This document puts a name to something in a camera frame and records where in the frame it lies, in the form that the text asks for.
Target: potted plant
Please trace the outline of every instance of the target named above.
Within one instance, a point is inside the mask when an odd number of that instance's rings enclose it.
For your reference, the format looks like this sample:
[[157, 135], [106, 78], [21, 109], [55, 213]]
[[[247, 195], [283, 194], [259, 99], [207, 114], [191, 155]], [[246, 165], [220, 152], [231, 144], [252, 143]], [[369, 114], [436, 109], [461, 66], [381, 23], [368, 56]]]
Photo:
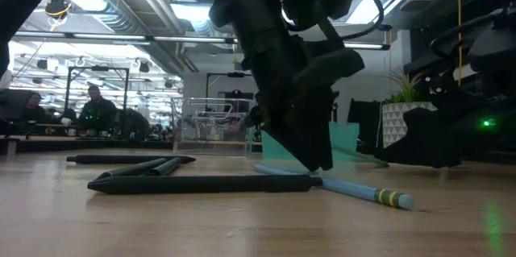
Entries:
[[419, 82], [420, 76], [409, 78], [405, 73], [392, 73], [388, 77], [391, 81], [395, 81], [401, 90], [386, 99], [381, 107], [384, 148], [405, 136], [407, 132], [405, 120], [403, 120], [405, 112], [415, 108], [437, 110], [416, 90], [415, 85]]

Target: wooden table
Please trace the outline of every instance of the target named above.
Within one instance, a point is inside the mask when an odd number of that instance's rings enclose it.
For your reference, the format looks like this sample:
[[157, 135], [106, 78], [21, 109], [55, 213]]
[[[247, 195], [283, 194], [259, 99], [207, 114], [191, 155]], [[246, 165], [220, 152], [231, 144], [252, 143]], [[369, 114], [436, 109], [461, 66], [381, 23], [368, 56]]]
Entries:
[[[516, 167], [361, 164], [333, 172], [411, 194], [417, 211], [408, 212], [321, 189], [107, 196], [86, 183], [115, 166], [65, 163], [67, 155], [94, 153], [163, 151], [39, 153], [0, 162], [1, 257], [516, 256]], [[201, 155], [177, 173], [248, 174], [255, 162]]]

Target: plant pot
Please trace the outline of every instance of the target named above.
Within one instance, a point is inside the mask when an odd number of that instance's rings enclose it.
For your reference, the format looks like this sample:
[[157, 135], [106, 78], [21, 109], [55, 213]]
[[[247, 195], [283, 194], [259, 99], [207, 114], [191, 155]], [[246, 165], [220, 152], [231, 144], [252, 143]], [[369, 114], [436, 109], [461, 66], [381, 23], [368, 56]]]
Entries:
[[381, 107], [384, 148], [405, 136], [407, 128], [405, 120], [403, 120], [403, 114], [415, 108], [425, 108], [430, 111], [437, 110], [430, 102], [393, 103], [385, 104]]

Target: teal box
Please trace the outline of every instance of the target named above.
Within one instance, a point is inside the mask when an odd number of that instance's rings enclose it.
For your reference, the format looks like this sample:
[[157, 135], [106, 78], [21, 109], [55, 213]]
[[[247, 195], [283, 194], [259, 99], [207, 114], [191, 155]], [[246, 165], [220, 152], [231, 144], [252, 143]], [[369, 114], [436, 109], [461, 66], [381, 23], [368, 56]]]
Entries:
[[[330, 141], [332, 147], [342, 147], [350, 151], [356, 151], [359, 124], [346, 122], [329, 122]], [[263, 157], [267, 160], [296, 160], [290, 152], [284, 149], [267, 132], [261, 131], [261, 145]], [[342, 152], [333, 151], [334, 161], [351, 160], [352, 156]]]

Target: blue pencil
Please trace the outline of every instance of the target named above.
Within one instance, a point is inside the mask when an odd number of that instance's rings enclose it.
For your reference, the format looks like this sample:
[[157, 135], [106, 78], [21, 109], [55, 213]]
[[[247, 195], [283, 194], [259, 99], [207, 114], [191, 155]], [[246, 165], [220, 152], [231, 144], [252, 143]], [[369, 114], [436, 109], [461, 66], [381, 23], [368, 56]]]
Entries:
[[[257, 172], [272, 175], [293, 175], [299, 174], [288, 172], [277, 168], [270, 168], [261, 164], [255, 164], [254, 168]], [[354, 184], [344, 180], [334, 180], [323, 177], [322, 188], [331, 190], [336, 193], [343, 193], [351, 197], [358, 197], [367, 201], [374, 201], [382, 205], [392, 206], [397, 209], [413, 209], [414, 200], [411, 196], [390, 191], [387, 189], [371, 188], [362, 184]]]

